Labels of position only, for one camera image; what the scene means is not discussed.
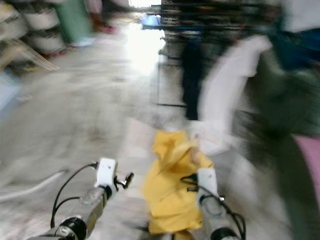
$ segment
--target stacked white bucket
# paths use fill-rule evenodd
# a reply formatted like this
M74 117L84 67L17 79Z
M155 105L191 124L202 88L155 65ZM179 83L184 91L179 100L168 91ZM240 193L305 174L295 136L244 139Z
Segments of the stacked white bucket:
M22 14L32 31L46 31L60 23L54 8L36 13L22 12ZM60 33L55 34L54 36L33 34L30 37L30 42L34 48L44 54L51 54L65 48L65 44Z
M0 3L0 39L19 39L27 34L26 26L21 15L7 4Z

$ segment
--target yellow cloth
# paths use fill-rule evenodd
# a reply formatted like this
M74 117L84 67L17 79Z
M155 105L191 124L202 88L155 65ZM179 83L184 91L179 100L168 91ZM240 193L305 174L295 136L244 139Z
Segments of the yellow cloth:
M195 240L192 234L186 230L178 231L174 234L173 240Z
M151 215L151 233L175 233L202 226L202 215L197 207L196 192L180 178L197 172L198 168L212 168L213 163L201 152L197 163L192 159L196 142L184 131L156 133L153 150L157 160L151 166L143 187Z

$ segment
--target concrete floor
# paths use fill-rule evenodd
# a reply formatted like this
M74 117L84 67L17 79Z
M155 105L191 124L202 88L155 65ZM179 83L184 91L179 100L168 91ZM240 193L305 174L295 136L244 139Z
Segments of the concrete floor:
M117 159L120 177L135 172L131 188L108 203L92 240L153 239L133 227L145 226L148 221L140 186L154 160L153 134L155 128L177 130L187 123L183 109L152 103L161 32L139 28L130 24L115 35L99 34L93 45L54 59L59 71L40 70L24 76L21 94L30 94L32 99L18 103L1 122L0 193L26 187L61 169L74 171L100 157ZM163 77L161 102L179 103L179 80L179 73ZM233 205L246 214L247 239L290 239L286 214L269 171L228 154L213 160ZM54 197L66 178L46 190L0 203L1 239L24 240L45 232ZM93 171L84 171L61 199L83 193L94 181ZM71 205L61 208L57 222Z

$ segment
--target dark clothing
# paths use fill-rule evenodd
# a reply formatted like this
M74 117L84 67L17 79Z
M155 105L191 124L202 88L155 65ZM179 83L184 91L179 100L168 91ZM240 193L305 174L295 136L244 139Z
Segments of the dark clothing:
M198 120L198 100L204 71L203 53L200 44L188 42L182 52L182 100L186 104L185 117Z
M102 0L101 16L103 25L105 27L109 25L108 22L114 13L129 13L131 11L130 7L118 5L111 0Z

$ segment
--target metal rack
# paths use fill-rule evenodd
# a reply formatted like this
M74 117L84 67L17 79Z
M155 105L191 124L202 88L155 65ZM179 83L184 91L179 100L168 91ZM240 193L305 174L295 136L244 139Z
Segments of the metal rack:
M165 46L174 47L177 43L184 43L192 38L198 38L204 44L217 45L218 51L208 51L205 57L209 66L235 40L248 36L255 29L257 23L264 21L264 3L245 3L240 1L212 2L202 0L197 2L182 0L162 0L161 5L152 5L148 15L160 16L159 25L144 25L143 29L163 30ZM167 59L179 60L180 56L164 53ZM154 103L160 106L185 107L181 104L160 103L160 71L158 61L156 97Z

